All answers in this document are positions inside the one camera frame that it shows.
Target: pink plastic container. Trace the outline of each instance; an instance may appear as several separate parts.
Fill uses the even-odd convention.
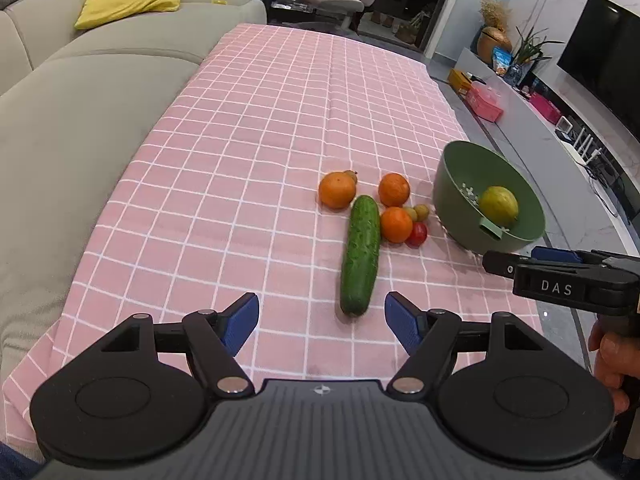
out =
[[[558,124],[562,114],[551,101],[545,99],[542,95],[533,92],[529,102],[547,121],[552,124]]]
[[[474,81],[471,90],[466,93],[466,102],[471,109],[483,119],[495,123],[502,115],[502,108],[498,106],[500,94],[493,88]]]

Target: cherry tomato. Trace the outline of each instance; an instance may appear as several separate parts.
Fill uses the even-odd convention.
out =
[[[420,247],[426,239],[427,226],[422,222],[414,222],[414,228],[405,243],[409,247],[417,248]]]

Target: human hand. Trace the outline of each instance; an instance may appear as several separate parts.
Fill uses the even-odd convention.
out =
[[[629,409],[629,397],[622,391],[625,375],[640,378],[640,338],[604,333],[596,322],[591,329],[588,348],[598,350],[593,375],[613,397],[616,415]]]

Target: television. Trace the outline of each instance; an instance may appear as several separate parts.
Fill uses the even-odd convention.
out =
[[[588,0],[558,66],[596,96],[640,140],[640,16]]]

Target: colander handle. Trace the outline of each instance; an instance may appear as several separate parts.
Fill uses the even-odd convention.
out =
[[[503,230],[499,228],[496,224],[488,220],[486,217],[482,217],[478,222],[478,227],[480,230],[491,237],[493,240],[502,240],[502,232]]]

